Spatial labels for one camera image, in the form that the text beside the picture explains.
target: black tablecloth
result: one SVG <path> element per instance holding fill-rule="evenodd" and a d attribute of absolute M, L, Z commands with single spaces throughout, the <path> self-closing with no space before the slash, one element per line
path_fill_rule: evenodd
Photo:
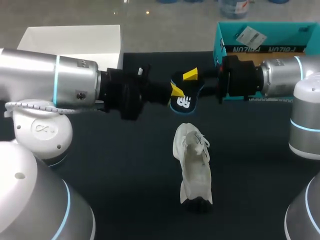
<path fill-rule="evenodd" d="M 152 64 L 150 78 L 213 65 L 210 52 L 128 53 L 123 68 Z M 320 165 L 289 149 L 291 104 L 201 99 L 192 116 L 147 104 L 137 122 L 117 112 L 71 115 L 73 142 L 55 171 L 90 204 L 98 240 L 285 240 L 287 207 Z M 213 209 L 180 205 L 181 167 L 172 154 L 177 127 L 192 123 L 211 143 Z M 0 141 L 14 137 L 0 118 Z"/>

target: teal cardboard box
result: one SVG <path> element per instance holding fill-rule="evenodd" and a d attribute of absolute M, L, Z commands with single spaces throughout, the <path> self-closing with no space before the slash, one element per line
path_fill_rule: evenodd
<path fill-rule="evenodd" d="M 250 27 L 266 39 L 258 48 L 240 43 L 239 36 Z M 218 22 L 214 41 L 215 64 L 229 53 L 305 53 L 320 54 L 320 25 L 315 22 Z M 225 99 L 237 100 L 242 97 Z"/>

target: new balance logo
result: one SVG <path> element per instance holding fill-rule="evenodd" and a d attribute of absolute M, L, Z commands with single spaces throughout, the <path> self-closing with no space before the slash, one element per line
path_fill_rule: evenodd
<path fill-rule="evenodd" d="M 190 101 L 191 101 L 191 97 L 184 96 L 184 97 L 178 97 L 178 99 L 176 100 L 176 103 L 179 106 L 184 107 L 185 109 L 188 109 L 190 107 Z"/>

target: white box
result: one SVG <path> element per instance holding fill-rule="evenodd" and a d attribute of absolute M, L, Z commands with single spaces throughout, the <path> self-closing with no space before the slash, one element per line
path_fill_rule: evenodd
<path fill-rule="evenodd" d="M 122 69 L 120 25 L 28 27 L 17 47 L 38 53 L 91 60 L 100 71 Z"/>

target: barcode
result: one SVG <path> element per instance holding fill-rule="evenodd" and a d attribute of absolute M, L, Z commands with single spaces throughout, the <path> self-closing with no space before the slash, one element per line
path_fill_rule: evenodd
<path fill-rule="evenodd" d="M 251 44 L 256 40 L 257 37 L 259 37 L 260 33 L 256 33 L 252 38 L 251 40 L 249 41 Z"/>

